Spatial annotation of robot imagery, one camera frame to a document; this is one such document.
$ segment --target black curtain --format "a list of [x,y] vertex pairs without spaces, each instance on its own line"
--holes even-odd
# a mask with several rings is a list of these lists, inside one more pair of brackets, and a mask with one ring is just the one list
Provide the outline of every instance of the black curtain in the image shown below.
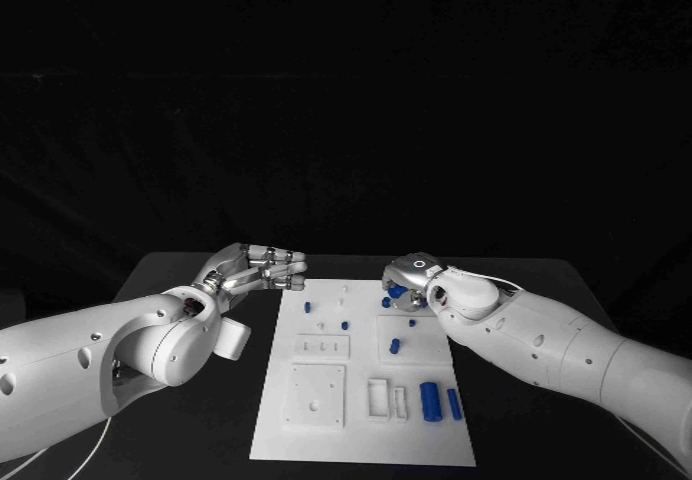
[[0,287],[36,318],[108,302],[148,252],[235,241],[554,257],[683,353],[689,8],[7,12]]

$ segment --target black table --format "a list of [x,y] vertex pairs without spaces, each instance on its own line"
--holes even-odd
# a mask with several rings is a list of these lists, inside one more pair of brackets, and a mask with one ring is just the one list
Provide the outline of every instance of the black table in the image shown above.
[[[147,255],[115,301],[189,284],[209,256]],[[394,258],[314,255],[309,257],[307,277],[379,279]],[[469,271],[506,278],[614,330],[565,261],[443,260]],[[229,312],[252,328],[241,360],[232,362],[212,354],[205,368],[182,387],[163,389],[127,407],[112,418],[79,479],[680,478],[606,410],[525,384],[456,343],[454,370],[477,468],[249,460],[280,301],[280,291],[252,292]],[[91,452],[104,424],[53,446],[14,478],[66,479]]]

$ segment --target white cable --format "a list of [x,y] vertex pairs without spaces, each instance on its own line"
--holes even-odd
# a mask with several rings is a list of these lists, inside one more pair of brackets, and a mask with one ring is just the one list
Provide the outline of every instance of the white cable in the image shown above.
[[513,287],[516,287],[519,290],[523,290],[523,288],[516,284],[516,283],[512,283],[512,282],[507,282],[506,280],[503,280],[502,278],[497,278],[497,277],[489,277],[487,275],[482,275],[480,273],[471,273],[471,272],[467,272],[466,270],[458,270],[461,273],[466,273],[467,275],[470,275],[471,277],[480,277],[480,278],[487,278],[489,280],[496,280],[497,282],[502,282],[502,283],[506,283],[509,285],[512,285]]
[[627,430],[631,432],[631,434],[644,442],[644,444],[649,446],[649,448],[657,453],[659,457],[669,463],[669,465],[678,470],[680,475],[685,478],[692,478],[689,473],[685,472],[685,470],[670,461],[670,459],[660,453],[660,450],[646,441],[644,437],[634,431],[634,429],[627,425],[627,422],[616,415],[613,414],[614,417],[620,420],[620,423],[627,427]]
[[108,421],[105,422],[104,433],[101,434],[101,438],[98,439],[97,446],[94,447],[94,450],[91,451],[89,456],[87,457],[87,460],[84,461],[82,465],[81,465],[79,468],[76,469],[76,472],[72,474],[72,476],[68,478],[68,480],[72,480],[72,479],[76,477],[76,474],[82,471],[82,468],[84,468],[84,466],[87,465],[87,462],[91,460],[91,457],[92,457],[94,454],[97,453],[97,448],[98,448],[98,446],[101,445],[101,442],[104,441],[105,432],[108,431],[108,425],[111,424],[111,418],[112,418],[112,417],[108,417]]
[[7,480],[10,477],[13,477],[16,473],[40,457],[46,450],[48,448],[36,452],[33,457],[3,478],[0,478],[0,480]]

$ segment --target blue object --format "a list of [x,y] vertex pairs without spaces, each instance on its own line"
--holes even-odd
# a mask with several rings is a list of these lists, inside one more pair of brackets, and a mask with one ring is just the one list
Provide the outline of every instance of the blue object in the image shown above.
[[395,338],[392,340],[392,346],[389,347],[389,353],[396,355],[399,353],[399,345],[401,345],[401,341],[398,338]]
[[443,409],[440,406],[440,395],[437,393],[437,383],[421,383],[421,402],[422,418],[427,422],[443,421]]
[[461,409],[458,408],[457,391],[453,388],[447,390],[447,397],[450,397],[451,416],[454,417],[454,420],[461,420]]
[[389,296],[392,298],[399,298],[407,293],[407,291],[408,291],[408,288],[396,284],[394,284],[394,287],[389,287],[386,289],[386,293],[389,293]]

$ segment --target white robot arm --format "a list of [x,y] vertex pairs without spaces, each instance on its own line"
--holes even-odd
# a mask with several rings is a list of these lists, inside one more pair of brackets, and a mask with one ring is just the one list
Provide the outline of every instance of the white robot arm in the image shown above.
[[222,313],[260,288],[303,290],[303,253],[235,243],[190,286],[0,331],[0,462],[55,445],[148,393],[183,385],[249,328]]
[[382,288],[407,312],[427,303],[450,338],[516,378],[634,424],[692,472],[692,361],[516,285],[499,289],[489,278],[418,253],[385,268]]

